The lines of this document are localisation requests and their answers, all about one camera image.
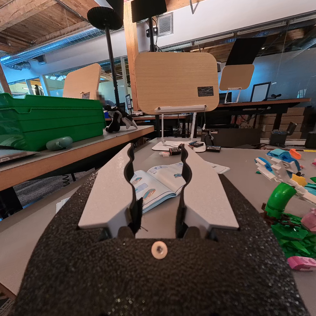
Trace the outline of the white paper sheets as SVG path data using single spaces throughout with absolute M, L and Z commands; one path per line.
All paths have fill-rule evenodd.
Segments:
M 60 202 L 56 204 L 56 214 L 58 211 L 65 205 L 65 203 L 70 199 L 70 197 L 62 199 Z

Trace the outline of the stack of green bins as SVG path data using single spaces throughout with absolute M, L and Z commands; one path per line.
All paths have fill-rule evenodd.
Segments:
M 0 94 L 0 145 L 42 151 L 48 141 L 69 136 L 73 142 L 103 135 L 99 100 Z

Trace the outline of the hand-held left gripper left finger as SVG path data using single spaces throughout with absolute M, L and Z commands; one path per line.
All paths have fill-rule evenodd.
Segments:
M 135 235 L 141 226 L 142 200 L 137 200 L 134 178 L 134 145 L 128 143 L 97 172 L 78 223 L 80 229 L 104 228 L 111 238 L 121 227 Z

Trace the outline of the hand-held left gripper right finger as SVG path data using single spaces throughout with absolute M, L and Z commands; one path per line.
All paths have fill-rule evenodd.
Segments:
M 196 227 L 202 238 L 216 228 L 238 230 L 223 184 L 211 163 L 186 144 L 181 145 L 181 162 L 185 184 L 176 214 L 176 238 L 183 238 L 190 227 Z

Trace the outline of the black square panel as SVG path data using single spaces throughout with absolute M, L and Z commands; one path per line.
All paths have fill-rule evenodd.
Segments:
M 227 58 L 228 65 L 251 65 L 267 37 L 238 38 Z

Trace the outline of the cardboard box stack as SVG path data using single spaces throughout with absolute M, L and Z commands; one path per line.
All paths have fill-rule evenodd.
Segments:
M 276 119 L 276 114 L 265 114 L 261 115 L 259 118 L 259 129 L 261 131 L 260 137 L 262 139 L 270 138 L 271 132 L 274 129 L 277 129 L 281 132 L 285 132 L 288 128 L 288 125 L 293 122 L 296 123 L 297 126 L 292 135 L 289 136 L 291 139 L 300 139 L 302 132 L 302 124 L 305 118 L 304 112 L 307 109 L 304 107 L 293 107 L 289 108 L 286 113 L 282 114 L 280 126 L 278 128 L 274 128 L 274 123 Z

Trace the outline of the wooden edged side desk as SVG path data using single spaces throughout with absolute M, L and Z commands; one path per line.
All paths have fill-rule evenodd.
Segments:
M 1 219 L 22 210 L 14 186 L 29 180 L 81 172 L 99 168 L 117 154 L 126 144 L 154 131 L 152 125 L 126 129 L 74 142 L 59 151 L 42 151 L 22 160 L 1 164 Z

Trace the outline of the black panel light on pole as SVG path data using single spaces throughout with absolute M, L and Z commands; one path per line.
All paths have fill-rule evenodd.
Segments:
M 156 52 L 153 34 L 153 16 L 167 12 L 165 0 L 134 0 L 131 1 L 132 22 L 148 19 L 150 52 Z

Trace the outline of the round black lamp on pole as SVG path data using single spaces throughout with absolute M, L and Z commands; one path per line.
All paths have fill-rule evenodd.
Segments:
M 112 72 L 112 79 L 113 79 L 113 86 L 114 86 L 114 95 L 116 106 L 118 107 L 119 102 L 119 93 L 118 93 L 118 85 L 116 79 L 116 72 L 115 72 L 115 63 L 113 57 L 113 49 L 112 49 L 112 42 L 110 37 L 110 30 L 118 30 L 123 25 L 123 20 L 119 17 L 119 15 L 115 12 L 114 9 L 109 7 L 97 6 L 91 8 L 87 12 L 87 19 L 89 23 L 99 30 L 105 31 L 107 46 L 108 46 L 108 53 L 109 53 L 109 60 L 111 65 L 111 72 Z

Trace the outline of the black charger open lid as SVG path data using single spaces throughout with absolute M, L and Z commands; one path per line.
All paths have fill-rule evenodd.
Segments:
M 269 145 L 284 147 L 287 137 L 294 133 L 296 127 L 296 123 L 290 122 L 285 132 L 278 129 L 272 130 L 269 138 Z

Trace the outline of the lego instruction booklet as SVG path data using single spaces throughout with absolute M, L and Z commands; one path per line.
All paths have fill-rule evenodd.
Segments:
M 215 170 L 229 169 L 224 166 L 212 164 Z M 131 183 L 136 190 L 137 200 L 142 200 L 143 214 L 158 206 L 163 201 L 178 196 L 185 184 L 182 177 L 183 163 L 161 165 L 152 167 L 147 172 L 142 170 L 134 172 Z

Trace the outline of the grey tray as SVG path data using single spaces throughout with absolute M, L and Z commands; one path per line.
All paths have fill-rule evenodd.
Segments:
M 0 149 L 0 164 L 12 162 L 18 159 L 24 159 L 30 156 L 34 156 L 38 153 L 40 152 L 1 148 Z

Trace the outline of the lego bird flower model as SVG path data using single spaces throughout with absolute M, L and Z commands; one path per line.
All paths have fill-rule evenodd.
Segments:
M 315 271 L 316 269 L 316 180 L 308 183 L 301 173 L 303 166 L 294 159 L 289 150 L 273 149 L 268 159 L 255 159 L 257 173 L 278 185 L 260 214 L 271 227 L 291 269 Z M 302 218 L 288 214 L 285 208 L 292 197 L 311 203 L 314 207 Z

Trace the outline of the white air vent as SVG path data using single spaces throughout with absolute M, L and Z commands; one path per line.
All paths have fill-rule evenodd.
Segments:
M 173 34 L 173 12 L 157 16 L 158 37 Z

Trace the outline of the silver ventilation duct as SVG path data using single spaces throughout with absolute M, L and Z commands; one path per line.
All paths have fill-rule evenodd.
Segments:
M 88 27 L 81 31 L 68 34 L 65 37 L 54 39 L 47 43 L 42 43 L 40 45 L 26 49 L 22 52 L 3 56 L 1 57 L 1 63 L 6 67 L 11 68 L 14 65 L 34 59 L 35 57 L 46 55 L 59 49 L 67 48 L 69 46 L 79 44 L 103 35 L 105 35 L 105 30 L 99 30 L 95 27 Z

